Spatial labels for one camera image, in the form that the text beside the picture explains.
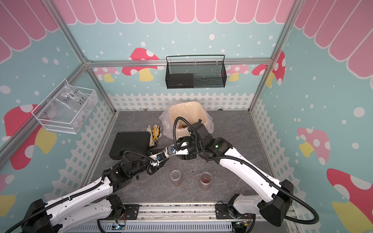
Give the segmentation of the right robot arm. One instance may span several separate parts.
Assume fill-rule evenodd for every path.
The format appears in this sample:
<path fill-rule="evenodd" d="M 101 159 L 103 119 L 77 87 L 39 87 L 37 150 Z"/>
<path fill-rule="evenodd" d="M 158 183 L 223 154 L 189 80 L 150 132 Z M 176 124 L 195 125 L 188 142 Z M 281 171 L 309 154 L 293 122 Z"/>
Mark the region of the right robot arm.
<path fill-rule="evenodd" d="M 187 150 L 187 157 L 198 155 L 202 159 L 214 161 L 230 170 L 245 181 L 258 195 L 258 201 L 252 197 L 237 195 L 232 198 L 233 209 L 240 214 L 260 214 L 270 224 L 280 227 L 284 220 L 312 225 L 319 222 L 320 217 L 309 204 L 294 196 L 294 185 L 264 173 L 243 157 L 228 141 L 214 138 L 202 124 L 201 120 L 190 124 L 185 118 L 178 116 L 173 124 L 173 142 L 175 154 Z M 313 218 L 302 220 L 287 215 L 293 202 L 307 209 Z"/>

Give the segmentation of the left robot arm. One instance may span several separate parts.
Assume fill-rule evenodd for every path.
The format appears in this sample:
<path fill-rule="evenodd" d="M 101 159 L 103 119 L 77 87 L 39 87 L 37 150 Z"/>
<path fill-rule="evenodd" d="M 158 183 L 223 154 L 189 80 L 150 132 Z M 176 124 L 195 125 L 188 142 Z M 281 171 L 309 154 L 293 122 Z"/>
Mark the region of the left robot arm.
<path fill-rule="evenodd" d="M 164 159 L 164 153 L 148 156 L 127 150 L 118 163 L 103 170 L 101 177 L 92 183 L 55 200 L 33 202 L 23 220 L 7 232 L 21 229 L 23 233 L 64 233 L 89 221 L 107 219 L 117 225 L 124 224 L 133 216 L 133 210 L 115 192 L 144 171 L 154 174 Z"/>

